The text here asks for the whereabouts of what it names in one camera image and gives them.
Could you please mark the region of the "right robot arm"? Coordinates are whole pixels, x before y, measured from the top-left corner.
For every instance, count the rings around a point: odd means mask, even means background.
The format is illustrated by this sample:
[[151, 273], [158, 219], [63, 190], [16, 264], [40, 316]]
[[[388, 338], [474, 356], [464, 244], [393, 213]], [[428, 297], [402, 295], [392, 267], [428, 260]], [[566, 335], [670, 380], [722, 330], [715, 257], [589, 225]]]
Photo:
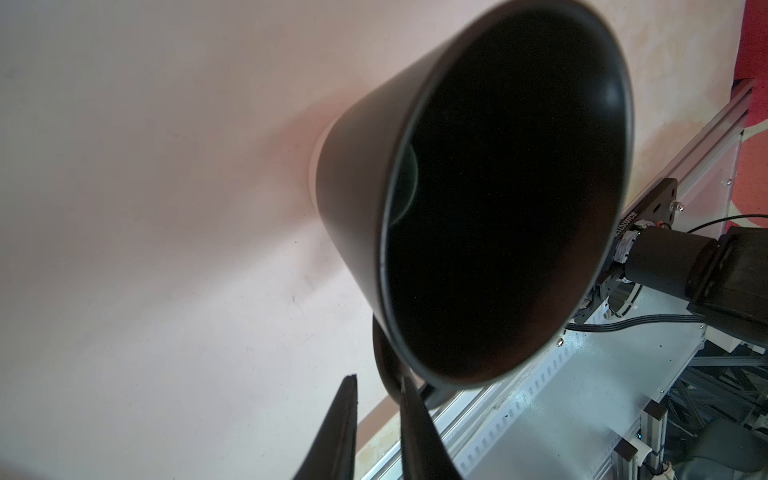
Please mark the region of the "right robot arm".
[[688, 302], [707, 325], [767, 347], [767, 231], [732, 227], [719, 239], [663, 228], [639, 234], [627, 280]]

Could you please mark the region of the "black mug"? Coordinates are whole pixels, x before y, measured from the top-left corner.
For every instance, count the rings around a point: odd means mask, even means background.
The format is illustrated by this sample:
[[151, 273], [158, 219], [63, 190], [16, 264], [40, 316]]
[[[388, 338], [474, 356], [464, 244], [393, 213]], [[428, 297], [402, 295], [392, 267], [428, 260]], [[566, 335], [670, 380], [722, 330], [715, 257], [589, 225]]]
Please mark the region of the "black mug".
[[498, 381], [575, 315], [633, 151], [629, 72], [580, 1], [507, 1], [349, 107], [310, 192], [366, 298], [381, 381], [428, 408]]

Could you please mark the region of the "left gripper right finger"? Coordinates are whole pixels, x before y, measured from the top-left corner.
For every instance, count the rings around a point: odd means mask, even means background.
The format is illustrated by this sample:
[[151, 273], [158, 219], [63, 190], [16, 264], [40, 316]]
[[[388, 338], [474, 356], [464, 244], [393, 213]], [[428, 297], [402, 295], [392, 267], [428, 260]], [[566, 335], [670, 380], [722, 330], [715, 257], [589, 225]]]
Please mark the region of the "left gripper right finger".
[[404, 479], [461, 479], [413, 379], [401, 383], [401, 463]]

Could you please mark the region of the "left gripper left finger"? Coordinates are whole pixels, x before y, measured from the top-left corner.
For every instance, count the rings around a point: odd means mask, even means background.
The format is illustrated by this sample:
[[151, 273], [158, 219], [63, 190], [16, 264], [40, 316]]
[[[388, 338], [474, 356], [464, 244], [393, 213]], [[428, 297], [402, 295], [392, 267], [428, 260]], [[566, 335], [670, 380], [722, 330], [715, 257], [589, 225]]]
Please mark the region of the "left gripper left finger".
[[357, 376], [348, 375], [342, 380], [295, 480], [354, 477], [357, 406]]

